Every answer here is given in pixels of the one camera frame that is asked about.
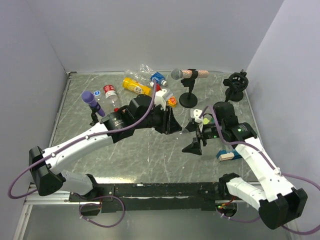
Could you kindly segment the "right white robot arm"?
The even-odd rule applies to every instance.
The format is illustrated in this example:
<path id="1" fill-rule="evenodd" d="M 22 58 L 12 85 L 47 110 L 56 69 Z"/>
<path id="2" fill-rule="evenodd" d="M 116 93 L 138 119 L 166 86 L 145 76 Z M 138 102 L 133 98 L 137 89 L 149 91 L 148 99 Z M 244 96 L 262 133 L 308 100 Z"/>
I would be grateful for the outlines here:
<path id="1" fill-rule="evenodd" d="M 258 211 L 263 223 L 272 230 L 299 218 L 308 199 L 305 190 L 297 189 L 285 178 L 264 150 L 251 125 L 239 122 L 231 103 L 217 102 L 210 106 L 210 110 L 213 121 L 205 117 L 204 111 L 191 109 L 186 129 L 195 132 L 195 137 L 182 151 L 201 155 L 201 147 L 209 139 L 221 139 L 248 164 L 261 188 L 244 181 L 235 173 L 229 173 L 219 178 L 220 197 L 242 199 Z"/>

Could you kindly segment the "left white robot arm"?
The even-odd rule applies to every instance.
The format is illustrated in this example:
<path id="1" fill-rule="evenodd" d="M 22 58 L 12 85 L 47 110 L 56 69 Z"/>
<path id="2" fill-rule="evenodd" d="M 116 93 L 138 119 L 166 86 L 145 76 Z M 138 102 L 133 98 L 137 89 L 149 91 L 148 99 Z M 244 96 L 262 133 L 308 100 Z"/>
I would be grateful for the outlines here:
<path id="1" fill-rule="evenodd" d="M 40 196 L 59 190 L 75 192 L 87 201 L 99 195 L 94 177 L 66 170 L 66 166 L 89 153 L 131 137 L 135 130 L 153 128 L 170 135 L 182 130 L 170 106 L 151 103 L 150 96 L 140 94 L 128 105 L 103 117 L 89 130 L 51 148 L 39 146 L 29 151 L 30 173 Z"/>

